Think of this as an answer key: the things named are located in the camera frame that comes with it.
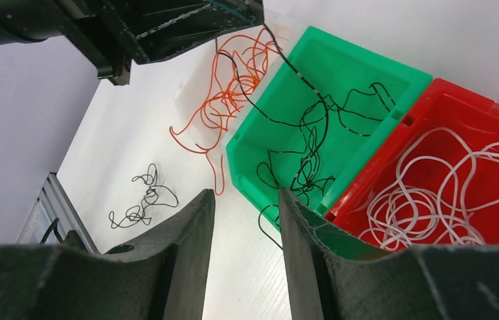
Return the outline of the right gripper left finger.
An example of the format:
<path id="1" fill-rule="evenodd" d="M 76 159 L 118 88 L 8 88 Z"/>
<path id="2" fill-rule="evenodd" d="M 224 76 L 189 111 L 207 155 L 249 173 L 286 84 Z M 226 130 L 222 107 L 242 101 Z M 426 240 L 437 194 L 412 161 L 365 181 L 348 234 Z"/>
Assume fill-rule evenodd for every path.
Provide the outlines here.
<path id="1" fill-rule="evenodd" d="M 0 319 L 201 319 L 214 220 L 204 189 L 104 254 L 0 245 Z"/>

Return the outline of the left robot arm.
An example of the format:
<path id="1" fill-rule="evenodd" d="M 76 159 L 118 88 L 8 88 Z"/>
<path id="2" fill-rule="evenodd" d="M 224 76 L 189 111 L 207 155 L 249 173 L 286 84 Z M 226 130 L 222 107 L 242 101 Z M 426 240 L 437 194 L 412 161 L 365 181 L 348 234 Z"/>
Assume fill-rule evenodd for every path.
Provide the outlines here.
<path id="1" fill-rule="evenodd" d="M 124 86 L 133 64 L 167 61 L 263 22 L 261 1 L 0 1 L 0 45 L 62 36 L 95 66 L 99 79 Z"/>

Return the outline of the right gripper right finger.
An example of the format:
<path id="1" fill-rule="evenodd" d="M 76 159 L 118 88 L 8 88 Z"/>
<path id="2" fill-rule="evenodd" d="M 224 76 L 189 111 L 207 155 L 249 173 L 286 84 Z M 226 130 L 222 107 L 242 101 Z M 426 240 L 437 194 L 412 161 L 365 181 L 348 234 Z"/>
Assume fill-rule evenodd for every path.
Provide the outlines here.
<path id="1" fill-rule="evenodd" d="M 279 192 L 294 319 L 499 319 L 499 245 L 391 253 Z"/>

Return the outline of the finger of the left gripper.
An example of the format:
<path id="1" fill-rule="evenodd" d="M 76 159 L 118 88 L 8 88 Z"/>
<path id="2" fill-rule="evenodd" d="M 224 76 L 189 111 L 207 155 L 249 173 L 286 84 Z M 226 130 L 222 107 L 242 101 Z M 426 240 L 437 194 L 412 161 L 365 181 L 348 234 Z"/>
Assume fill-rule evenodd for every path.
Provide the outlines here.
<path id="1" fill-rule="evenodd" d="M 138 64 L 172 59 L 264 22 L 263 1 L 96 1 L 95 14 Z"/>

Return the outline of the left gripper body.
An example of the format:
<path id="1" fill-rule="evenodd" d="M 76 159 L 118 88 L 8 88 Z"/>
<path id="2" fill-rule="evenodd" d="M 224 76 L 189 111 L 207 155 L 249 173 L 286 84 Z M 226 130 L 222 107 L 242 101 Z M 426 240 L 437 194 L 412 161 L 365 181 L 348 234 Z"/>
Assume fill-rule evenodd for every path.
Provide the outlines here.
<path id="1" fill-rule="evenodd" d="M 139 1 L 56 1 L 67 24 L 62 34 L 97 69 L 98 79 L 127 85 L 132 57 L 126 49 L 131 23 L 139 17 Z"/>

